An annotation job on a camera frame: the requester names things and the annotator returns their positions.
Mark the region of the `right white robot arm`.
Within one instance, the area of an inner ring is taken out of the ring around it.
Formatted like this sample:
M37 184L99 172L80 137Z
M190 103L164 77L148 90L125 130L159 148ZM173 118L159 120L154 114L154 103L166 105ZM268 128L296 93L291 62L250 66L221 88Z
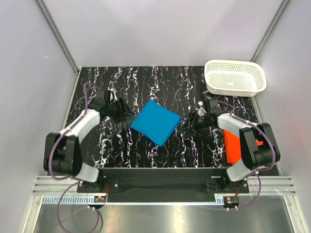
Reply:
M214 189L232 192L249 176L270 170L280 160L280 151L271 126L256 124L234 114L234 110L221 110L220 100L199 102L178 130L183 137L201 136L202 130L216 127L232 133L239 139L237 148L241 158L226 169L216 180Z

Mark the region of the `blue t shirt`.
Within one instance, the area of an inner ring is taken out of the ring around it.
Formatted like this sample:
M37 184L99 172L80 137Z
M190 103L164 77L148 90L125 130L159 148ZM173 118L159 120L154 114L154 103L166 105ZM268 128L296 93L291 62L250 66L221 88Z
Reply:
M150 100L130 127L161 147L178 127L180 121L180 115Z

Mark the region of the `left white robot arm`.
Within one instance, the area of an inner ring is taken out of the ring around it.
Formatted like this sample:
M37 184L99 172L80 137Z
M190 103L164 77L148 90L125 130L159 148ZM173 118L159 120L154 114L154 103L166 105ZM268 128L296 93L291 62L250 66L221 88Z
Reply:
M102 121L110 118L115 123L134 116L116 90L100 90L86 103L86 108L77 119L58 133L49 133L45 141L44 170L56 180L56 174L64 175L63 179L73 178L88 182L94 192L104 189L105 180L100 177L99 169L83 162L81 143L88 133Z

